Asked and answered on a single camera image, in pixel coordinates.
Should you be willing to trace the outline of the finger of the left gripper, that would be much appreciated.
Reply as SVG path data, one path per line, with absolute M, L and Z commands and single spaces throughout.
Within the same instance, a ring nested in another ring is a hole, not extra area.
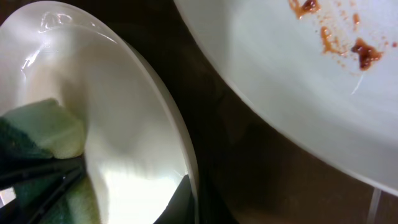
M 75 169 L 66 174 L 57 175 L 55 181 L 27 207 L 27 224 L 37 224 L 50 209 L 56 205 L 68 191 L 84 177 L 81 170 Z
M 63 177 L 73 171 L 85 173 L 84 158 L 13 161 L 1 167 L 1 188 L 6 189 L 47 177 Z

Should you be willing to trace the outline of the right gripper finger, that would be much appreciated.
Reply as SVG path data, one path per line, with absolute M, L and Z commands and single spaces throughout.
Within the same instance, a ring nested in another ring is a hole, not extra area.
M 188 175 L 185 175 L 170 202 L 154 224 L 194 224 L 195 201 Z

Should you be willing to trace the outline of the green yellow sponge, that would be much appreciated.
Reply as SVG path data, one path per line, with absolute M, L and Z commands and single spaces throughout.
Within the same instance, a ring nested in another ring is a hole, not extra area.
M 84 158 L 84 124 L 55 99 L 31 103 L 1 116 L 1 167 L 13 161 Z M 1 223 L 26 223 L 27 207 L 55 181 L 37 179 L 1 189 L 15 197 L 1 207 Z M 87 171 L 39 223 L 100 223 Z

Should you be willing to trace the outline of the white plate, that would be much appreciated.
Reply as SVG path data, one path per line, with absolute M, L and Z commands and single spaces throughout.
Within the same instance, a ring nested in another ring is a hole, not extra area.
M 397 193 L 397 2 L 186 1 L 222 79 L 265 122 L 339 170 Z
M 1 24 L 1 111 L 55 98 L 86 129 L 101 223 L 154 223 L 198 166 L 183 118 L 145 58 L 96 17 L 54 1 Z

